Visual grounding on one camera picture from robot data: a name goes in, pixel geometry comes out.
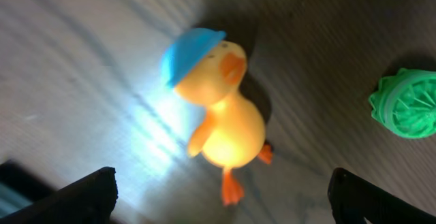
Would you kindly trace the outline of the green spinning top toy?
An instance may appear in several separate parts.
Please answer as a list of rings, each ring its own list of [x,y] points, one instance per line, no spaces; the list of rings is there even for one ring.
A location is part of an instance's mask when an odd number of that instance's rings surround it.
[[[435,134],[435,72],[400,68],[381,78],[369,96],[371,116],[399,137]]]

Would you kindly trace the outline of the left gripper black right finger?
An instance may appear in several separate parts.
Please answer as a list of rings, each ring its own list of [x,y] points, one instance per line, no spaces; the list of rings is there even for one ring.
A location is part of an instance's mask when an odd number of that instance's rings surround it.
[[[336,224],[435,224],[435,217],[338,167],[328,200]]]

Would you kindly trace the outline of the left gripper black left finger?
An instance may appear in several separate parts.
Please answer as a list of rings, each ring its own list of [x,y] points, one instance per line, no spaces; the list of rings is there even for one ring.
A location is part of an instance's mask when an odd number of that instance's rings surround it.
[[[61,189],[20,166],[1,167],[2,223],[110,223],[118,198],[113,167]]]

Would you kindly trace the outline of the yellow rubber duck blue hat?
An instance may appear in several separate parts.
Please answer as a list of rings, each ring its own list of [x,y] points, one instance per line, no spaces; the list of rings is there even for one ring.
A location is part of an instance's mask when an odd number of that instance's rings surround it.
[[[234,169],[260,159],[273,160],[266,142],[266,123],[255,104],[240,91],[248,68],[243,47],[226,40],[225,31],[192,28],[164,52],[161,72],[165,85],[205,114],[187,143],[187,154],[199,154],[222,170],[224,206],[244,197]]]

